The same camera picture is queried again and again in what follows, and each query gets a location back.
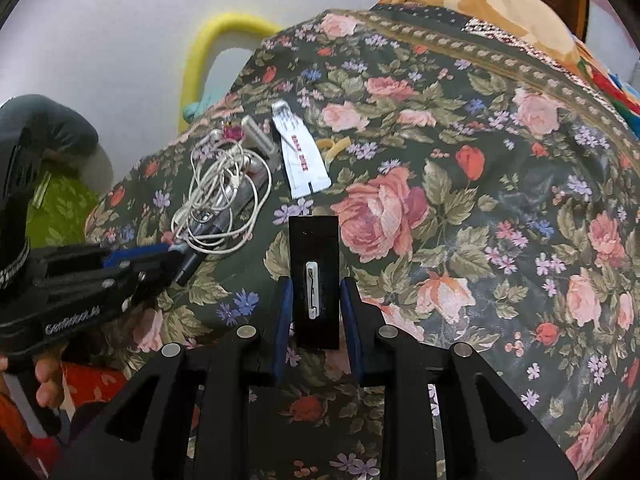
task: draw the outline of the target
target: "orange fabric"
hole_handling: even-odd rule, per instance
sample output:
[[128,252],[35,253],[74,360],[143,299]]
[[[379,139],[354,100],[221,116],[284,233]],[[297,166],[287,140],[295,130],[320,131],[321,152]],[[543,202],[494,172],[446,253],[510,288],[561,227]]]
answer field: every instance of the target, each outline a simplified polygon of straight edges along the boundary
[[62,363],[71,400],[76,408],[86,402],[113,399],[126,384],[127,379],[121,372],[106,368],[89,368],[71,363]]
[[440,6],[479,18],[542,50],[580,76],[580,54],[560,17],[541,0],[380,0],[381,4],[413,2]]
[[16,405],[3,394],[0,394],[0,428],[15,449],[21,455],[25,455],[31,445],[31,433],[29,433]]

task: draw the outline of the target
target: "green cloth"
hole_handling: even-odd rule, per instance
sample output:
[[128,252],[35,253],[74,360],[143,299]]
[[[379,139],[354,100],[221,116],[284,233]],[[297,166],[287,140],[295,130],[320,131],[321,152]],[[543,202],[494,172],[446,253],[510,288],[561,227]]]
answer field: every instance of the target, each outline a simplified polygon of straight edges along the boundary
[[44,165],[27,211],[26,233],[31,246],[84,243],[84,220],[97,203],[98,196],[70,171]]

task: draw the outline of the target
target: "white wall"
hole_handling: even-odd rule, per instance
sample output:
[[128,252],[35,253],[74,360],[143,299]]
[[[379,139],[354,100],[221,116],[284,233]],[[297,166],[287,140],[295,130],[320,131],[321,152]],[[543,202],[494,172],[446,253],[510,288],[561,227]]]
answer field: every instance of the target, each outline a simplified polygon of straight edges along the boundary
[[[21,0],[0,30],[0,102],[37,92],[80,112],[100,133],[117,180],[176,136],[184,63],[207,18],[232,10],[287,26],[376,1]],[[220,94],[248,56],[234,50],[216,62]],[[92,170],[95,187],[110,185],[107,167]]]
[[631,81],[638,49],[607,0],[590,0],[585,44],[609,71]]

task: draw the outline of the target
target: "bed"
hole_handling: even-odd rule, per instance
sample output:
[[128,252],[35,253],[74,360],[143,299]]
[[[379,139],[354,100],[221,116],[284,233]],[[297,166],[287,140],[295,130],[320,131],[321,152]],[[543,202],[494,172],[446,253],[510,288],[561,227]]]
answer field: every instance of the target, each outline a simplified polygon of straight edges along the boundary
[[[587,478],[638,402],[640,152],[579,56],[508,28],[383,0],[265,40],[222,101],[114,186],[87,241],[171,242],[192,147],[245,114],[268,130],[277,99],[320,141],[332,186],[292,200],[274,174],[252,240],[106,328],[102,358],[130,376],[165,343],[250,322],[289,273],[288,219],[335,215],[340,273],[363,298],[423,343],[482,352]],[[292,339],[286,361],[281,389],[250,392],[252,478],[378,475],[383,390],[350,381],[344,341]]]

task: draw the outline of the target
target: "patterned border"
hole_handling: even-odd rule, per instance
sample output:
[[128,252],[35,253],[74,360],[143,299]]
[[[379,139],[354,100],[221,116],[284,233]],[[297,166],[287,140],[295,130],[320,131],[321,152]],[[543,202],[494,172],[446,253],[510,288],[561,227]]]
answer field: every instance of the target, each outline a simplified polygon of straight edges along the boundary
[[[606,129],[604,133],[606,134],[608,131],[611,131],[614,134],[613,136],[607,137],[609,137],[619,150],[632,157],[634,167],[640,174],[640,163],[638,163],[638,158],[635,157],[637,150],[632,149],[633,144],[628,138],[628,124],[626,124],[625,120],[618,113],[610,112],[609,107],[603,106],[600,100],[596,99],[593,94],[599,95],[597,92],[594,92],[591,88],[587,89],[583,88],[582,85],[576,85],[572,81],[572,78],[567,77],[565,81],[557,80],[540,72],[539,67],[527,63],[526,60],[516,59],[503,52],[491,50],[490,47],[478,45],[477,43],[462,38],[452,37],[442,32],[390,20],[386,16],[380,16],[374,12],[366,10],[346,11],[340,9],[332,9],[330,12],[353,16],[359,21],[364,22],[367,27],[395,40],[410,44],[421,44],[433,52],[446,54],[447,56],[464,56],[465,59],[471,61],[476,66],[481,66],[486,70],[491,70],[492,72],[512,79],[517,78],[540,92],[553,95],[559,101],[563,102],[568,109],[579,113],[585,123],[601,130],[604,124]],[[613,126],[612,123],[618,124],[622,127],[622,130],[618,126]]]
[[500,27],[496,27],[492,23],[484,22],[483,20],[479,20],[478,18],[471,18],[465,27],[462,28],[463,32],[468,32],[469,34],[473,34],[475,36],[482,36],[483,38],[487,38],[488,40],[500,41],[500,43],[512,46],[513,48],[517,48],[520,51],[524,52],[528,56],[534,57],[540,62],[547,65],[549,68],[556,70],[556,72],[561,72],[566,76],[572,83],[582,87],[582,89],[591,95],[596,101],[598,101],[604,108],[606,108],[610,113],[614,114],[616,118],[623,124],[625,129],[628,129],[628,124],[626,124],[625,120],[620,116],[617,110],[611,105],[609,100],[604,97],[599,91],[595,91],[589,84],[587,84],[582,78],[578,77],[574,73],[567,70],[564,66],[559,64],[553,57],[549,56],[545,52],[542,52],[540,49],[536,48],[530,43],[527,43],[524,40],[521,40],[517,36],[514,36],[510,32],[501,29]]

